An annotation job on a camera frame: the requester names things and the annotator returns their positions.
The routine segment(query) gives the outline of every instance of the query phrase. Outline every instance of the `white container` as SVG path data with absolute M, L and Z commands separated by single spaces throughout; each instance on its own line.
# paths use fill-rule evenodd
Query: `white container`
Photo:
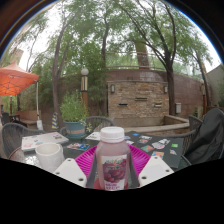
M 102 128 L 96 149 L 97 171 L 103 190 L 123 190 L 127 185 L 130 148 L 124 141 L 124 129 Z

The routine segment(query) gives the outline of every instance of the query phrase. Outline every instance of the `black chair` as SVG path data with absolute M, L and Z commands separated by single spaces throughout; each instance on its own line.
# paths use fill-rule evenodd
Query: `black chair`
M 18 147 L 21 147 L 22 138 L 46 133 L 43 130 L 28 129 L 21 124 L 8 123 L 2 127 L 2 146 L 7 158 Z
M 202 120 L 193 116 L 189 115 L 189 124 L 190 124 L 190 131 L 193 131 L 197 127 L 199 127 L 202 124 Z
M 173 135 L 162 135 L 161 137 L 165 137 L 165 138 L 183 138 L 184 142 L 183 142 L 183 150 L 182 150 L 182 155 L 185 155 L 185 153 L 187 152 L 191 142 L 193 141 L 193 139 L 195 138 L 197 134 L 196 130 L 184 133 L 184 134 L 173 134 Z
M 2 113 L 1 122 L 2 122 L 2 126 L 10 123 L 9 113 L 7 113 L 7 112 Z
M 115 126 L 113 121 L 100 116 L 91 116 L 86 118 L 86 127 L 85 133 L 91 134 L 92 132 L 100 132 L 100 130 L 104 127 Z M 63 127 L 60 129 L 60 134 L 66 134 L 66 128 Z

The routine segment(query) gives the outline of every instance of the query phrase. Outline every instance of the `mug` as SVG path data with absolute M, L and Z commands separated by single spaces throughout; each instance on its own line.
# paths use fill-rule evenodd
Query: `mug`
M 35 149 L 41 168 L 53 173 L 65 160 L 60 144 L 44 143 Z

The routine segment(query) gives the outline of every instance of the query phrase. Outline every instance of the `juice bottle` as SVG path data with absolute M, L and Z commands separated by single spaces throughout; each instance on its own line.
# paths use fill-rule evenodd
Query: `juice bottle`
M 123 190 L 127 184 L 130 160 L 130 148 L 124 141 L 123 128 L 101 129 L 96 160 L 101 189 Z

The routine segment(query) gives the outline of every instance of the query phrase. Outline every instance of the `patio umbrella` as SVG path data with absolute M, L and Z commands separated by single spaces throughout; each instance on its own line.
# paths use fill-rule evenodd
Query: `patio umbrella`
M 0 96 L 16 96 L 17 94 L 21 93 L 24 89 L 29 87 L 31 84 L 38 83 L 38 80 L 39 80 L 38 75 L 26 72 L 25 70 L 20 68 L 16 64 L 16 62 L 13 62 L 12 64 L 4 68 L 0 68 Z M 37 100 L 37 118 L 38 118 L 37 126 L 39 124 L 38 129 L 43 129 L 42 122 L 39 119 L 39 112 L 38 112 L 38 85 L 36 92 L 36 100 Z

